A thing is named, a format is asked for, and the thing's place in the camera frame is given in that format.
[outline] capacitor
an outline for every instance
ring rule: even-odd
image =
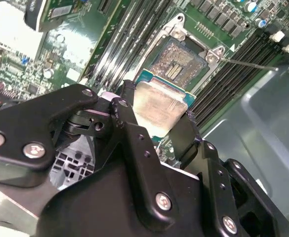
[[[51,77],[53,77],[53,74],[54,74],[54,70],[53,69],[45,69],[43,71],[43,76],[46,79],[50,79]]]
[[[255,12],[256,9],[257,9],[257,4],[253,1],[248,1],[244,5],[245,12]]]
[[[257,18],[255,20],[255,25],[258,27],[258,28],[264,28],[266,26],[267,22],[265,20],[262,20],[260,18]]]
[[[59,43],[63,43],[65,41],[65,37],[63,35],[57,35],[56,41],[58,41]]]

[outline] gray metal panel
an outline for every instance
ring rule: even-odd
[[[203,134],[239,160],[289,220],[289,74],[268,72]]]

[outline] black plastic arm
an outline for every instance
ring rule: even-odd
[[[55,160],[54,145],[64,122],[97,100],[97,94],[88,87],[75,84],[1,110],[4,143],[0,146],[0,183],[19,187],[41,184]],[[43,146],[43,157],[25,156],[23,149],[30,143]]]

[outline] white label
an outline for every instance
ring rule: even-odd
[[[72,9],[72,5],[58,7],[53,10],[51,18],[63,16],[65,14],[69,14]]]
[[[74,69],[70,68],[69,71],[66,74],[66,77],[77,82],[78,79],[80,78],[80,73],[75,71]]]

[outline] blue component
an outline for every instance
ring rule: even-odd
[[[143,70],[139,76],[139,78],[136,80],[136,84],[138,84],[140,81],[144,80],[146,82],[150,82],[152,80],[152,78],[156,78],[158,79],[160,82],[170,86],[170,87],[173,87],[175,88],[176,90],[180,91],[180,92],[183,92],[186,94],[186,96],[184,97],[183,101],[189,106],[191,106],[193,104],[193,102],[195,101],[195,96],[187,91],[185,91],[184,89],[178,87],[177,85],[174,85],[173,83],[159,77],[159,76],[156,76],[154,75],[152,72],[148,71],[148,70]]]
[[[257,10],[257,6],[255,8],[253,8],[253,10],[251,12],[255,12]]]
[[[22,57],[22,59],[21,59],[21,64],[22,64],[22,65],[26,65],[26,64],[29,62],[29,60],[30,60],[29,57],[24,56],[24,57]]]

